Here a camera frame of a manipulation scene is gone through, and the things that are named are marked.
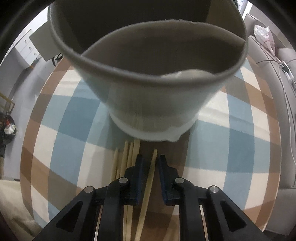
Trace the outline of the checkered tablecloth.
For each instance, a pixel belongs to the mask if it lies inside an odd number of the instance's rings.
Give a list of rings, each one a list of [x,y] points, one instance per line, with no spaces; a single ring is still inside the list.
[[[82,188],[108,185],[114,152],[131,142],[63,59],[35,103],[23,141],[22,198],[38,225],[51,221]],[[195,185],[221,188],[265,229],[278,193],[281,143],[273,97],[253,59],[177,142],[140,142],[146,160],[154,150]]]

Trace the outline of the black bowl on floor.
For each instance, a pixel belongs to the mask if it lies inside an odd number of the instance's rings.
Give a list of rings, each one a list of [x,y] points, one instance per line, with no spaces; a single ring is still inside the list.
[[[9,114],[1,112],[1,133],[0,144],[1,148],[12,142],[17,134],[15,121]]]

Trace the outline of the grey sofa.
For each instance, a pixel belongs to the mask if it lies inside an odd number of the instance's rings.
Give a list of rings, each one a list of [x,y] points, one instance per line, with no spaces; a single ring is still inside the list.
[[[295,51],[286,48],[270,32],[274,45],[274,52],[271,53],[267,48],[268,44],[260,42],[254,32],[256,26],[267,26],[250,14],[245,16],[244,23],[248,34],[248,53],[269,85],[280,125],[280,187],[267,230],[279,235],[289,235],[295,229],[295,82],[283,70],[283,64],[295,74]]]

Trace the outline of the white power strip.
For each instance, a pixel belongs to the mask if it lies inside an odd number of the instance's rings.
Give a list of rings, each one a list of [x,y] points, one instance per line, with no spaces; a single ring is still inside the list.
[[[292,74],[290,68],[288,67],[287,63],[285,63],[285,61],[281,61],[281,69],[284,72],[286,78],[292,82],[295,82],[295,77]]]

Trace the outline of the grey white utensil holder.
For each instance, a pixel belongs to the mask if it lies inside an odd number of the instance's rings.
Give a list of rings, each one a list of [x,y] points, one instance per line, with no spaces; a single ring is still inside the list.
[[[146,141],[177,141],[247,54],[233,1],[54,1],[48,20],[114,123]]]

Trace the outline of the white drawer dresser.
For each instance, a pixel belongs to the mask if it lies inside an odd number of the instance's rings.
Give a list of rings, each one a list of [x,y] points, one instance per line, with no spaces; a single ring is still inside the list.
[[[23,29],[17,36],[1,62],[1,74],[19,75],[23,70],[31,67],[35,60],[41,58],[39,51],[30,39],[32,34],[32,29]]]

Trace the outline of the beige cabinet near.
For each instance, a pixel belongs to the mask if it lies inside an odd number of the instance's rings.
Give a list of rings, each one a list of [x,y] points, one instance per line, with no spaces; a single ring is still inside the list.
[[[45,61],[49,61],[61,53],[54,42],[48,21],[34,31],[29,38]]]

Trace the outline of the white plastic bag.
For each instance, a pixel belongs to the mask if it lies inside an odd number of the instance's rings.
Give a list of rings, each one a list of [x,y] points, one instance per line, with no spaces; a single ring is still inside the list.
[[[272,32],[269,27],[262,27],[260,25],[254,25],[255,38],[266,48],[271,54],[275,55],[275,42]]]

